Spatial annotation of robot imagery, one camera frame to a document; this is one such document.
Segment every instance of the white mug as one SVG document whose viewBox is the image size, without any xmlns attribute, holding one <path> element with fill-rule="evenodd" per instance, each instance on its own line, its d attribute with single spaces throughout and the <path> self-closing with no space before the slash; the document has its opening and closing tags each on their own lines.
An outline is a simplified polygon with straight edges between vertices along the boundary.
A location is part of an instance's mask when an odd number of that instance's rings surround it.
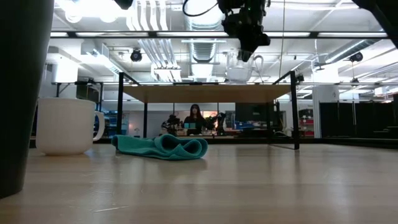
<svg viewBox="0 0 398 224">
<path fill-rule="evenodd" d="M 40 98 L 37 111 L 36 148 L 46 155 L 74 155 L 89 150 L 104 133 L 104 114 L 88 100 Z M 94 118 L 99 119 L 93 139 Z"/>
</svg>

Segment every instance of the glass teapot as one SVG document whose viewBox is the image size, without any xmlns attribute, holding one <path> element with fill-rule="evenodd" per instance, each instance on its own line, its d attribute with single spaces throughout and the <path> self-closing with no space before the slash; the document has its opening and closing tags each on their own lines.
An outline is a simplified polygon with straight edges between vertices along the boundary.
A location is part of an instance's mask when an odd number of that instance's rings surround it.
<svg viewBox="0 0 398 224">
<path fill-rule="evenodd" d="M 243 62 L 242 58 L 249 57 L 247 62 Z M 253 63 L 257 60 L 261 60 L 260 67 L 253 68 Z M 231 84 L 246 84 L 251 77 L 253 70 L 256 70 L 259 74 L 262 71 L 262 65 L 264 63 L 263 57 L 260 55 L 254 56 L 250 52 L 243 50 L 232 50 L 227 54 L 227 71 L 226 76 Z"/>
</svg>

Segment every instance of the towel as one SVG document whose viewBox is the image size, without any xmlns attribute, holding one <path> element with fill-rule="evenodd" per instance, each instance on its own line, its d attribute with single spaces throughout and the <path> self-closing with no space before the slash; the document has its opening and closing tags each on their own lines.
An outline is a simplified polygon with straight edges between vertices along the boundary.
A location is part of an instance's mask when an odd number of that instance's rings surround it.
<svg viewBox="0 0 398 224">
<path fill-rule="evenodd" d="M 208 146 L 204 139 L 179 139 L 171 134 L 154 139 L 116 135 L 112 138 L 112 145 L 123 154 L 170 161 L 199 159 L 206 154 Z"/>
</svg>

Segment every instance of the dark hair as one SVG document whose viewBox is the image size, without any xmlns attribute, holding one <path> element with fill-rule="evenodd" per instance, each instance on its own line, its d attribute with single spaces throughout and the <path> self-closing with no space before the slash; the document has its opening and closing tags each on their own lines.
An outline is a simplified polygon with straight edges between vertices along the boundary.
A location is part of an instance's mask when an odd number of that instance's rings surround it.
<svg viewBox="0 0 398 224">
<path fill-rule="evenodd" d="M 196 109 L 197 109 L 197 118 L 198 118 L 198 119 L 204 119 L 203 116 L 202 116 L 201 113 L 200 113 L 199 105 L 197 105 L 197 104 L 192 104 L 189 117 L 193 118 L 193 113 L 192 113 L 192 109 L 193 109 L 193 108 L 196 108 Z"/>
</svg>

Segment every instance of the woman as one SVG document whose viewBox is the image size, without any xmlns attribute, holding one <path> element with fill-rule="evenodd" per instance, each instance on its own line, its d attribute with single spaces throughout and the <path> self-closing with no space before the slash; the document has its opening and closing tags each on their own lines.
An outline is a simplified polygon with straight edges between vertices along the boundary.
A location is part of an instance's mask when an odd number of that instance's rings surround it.
<svg viewBox="0 0 398 224">
<path fill-rule="evenodd" d="M 206 126 L 206 121 L 200 113 L 199 106 L 196 104 L 191 106 L 190 115 L 185 118 L 184 126 L 192 123 L 195 123 L 195 129 L 189 129 L 187 131 L 188 135 L 201 134 L 201 127 Z"/>
</svg>

